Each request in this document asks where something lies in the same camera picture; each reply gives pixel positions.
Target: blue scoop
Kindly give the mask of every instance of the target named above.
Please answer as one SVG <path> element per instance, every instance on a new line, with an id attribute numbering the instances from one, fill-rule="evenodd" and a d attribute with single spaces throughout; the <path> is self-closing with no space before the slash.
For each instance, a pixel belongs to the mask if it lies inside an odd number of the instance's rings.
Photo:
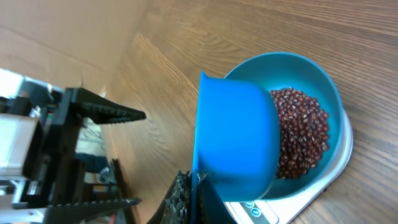
<path id="1" fill-rule="evenodd" d="M 202 72 L 193 197 L 197 172 L 206 172 L 222 201 L 262 198 L 274 180 L 279 151 L 278 115 L 268 92 L 255 83 L 210 78 Z"/>

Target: red bean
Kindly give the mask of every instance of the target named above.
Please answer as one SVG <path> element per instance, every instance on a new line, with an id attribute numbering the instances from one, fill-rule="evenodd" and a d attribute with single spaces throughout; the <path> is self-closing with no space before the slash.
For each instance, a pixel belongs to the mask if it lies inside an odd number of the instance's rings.
<path id="1" fill-rule="evenodd" d="M 314 97 L 292 87 L 271 90 L 281 129 L 281 152 L 276 177 L 298 179 L 317 166 L 329 150 L 329 114 Z"/>

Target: blue bowl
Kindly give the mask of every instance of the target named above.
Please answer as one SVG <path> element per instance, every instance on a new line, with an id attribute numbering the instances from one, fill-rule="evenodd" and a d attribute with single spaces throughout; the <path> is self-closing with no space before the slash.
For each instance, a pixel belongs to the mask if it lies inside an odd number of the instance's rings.
<path id="1" fill-rule="evenodd" d="M 323 153 L 319 164 L 299 179 L 274 180 L 263 199 L 280 199 L 300 193 L 328 170 L 336 158 L 343 138 L 343 104 L 333 80 L 319 65 L 298 54 L 273 52 L 248 59 L 230 71 L 225 79 L 253 82 L 266 91 L 291 86 L 318 98 L 321 108 L 330 115 L 330 149 Z"/>

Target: white scale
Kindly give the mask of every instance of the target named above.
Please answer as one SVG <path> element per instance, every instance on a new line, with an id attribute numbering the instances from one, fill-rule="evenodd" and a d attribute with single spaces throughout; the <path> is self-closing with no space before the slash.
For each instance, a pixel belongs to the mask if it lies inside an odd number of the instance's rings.
<path id="1" fill-rule="evenodd" d="M 329 170 L 303 192 L 280 200 L 226 202 L 225 206 L 236 222 L 242 224 L 290 223 L 321 194 L 345 169 L 353 151 L 353 129 L 344 112 L 344 133 L 336 160 Z"/>

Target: scale button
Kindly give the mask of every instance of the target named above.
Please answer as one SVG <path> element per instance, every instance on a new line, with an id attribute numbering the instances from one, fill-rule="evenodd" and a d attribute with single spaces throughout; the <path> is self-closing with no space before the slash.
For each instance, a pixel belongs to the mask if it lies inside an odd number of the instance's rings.
<path id="1" fill-rule="evenodd" d="M 247 206 L 247 208 L 254 207 L 254 202 L 245 202 L 244 204 L 245 204 L 245 206 Z"/>
<path id="2" fill-rule="evenodd" d="M 261 211 L 258 208 L 252 208 L 251 209 L 251 214 L 254 217 L 260 217 L 261 216 Z"/>

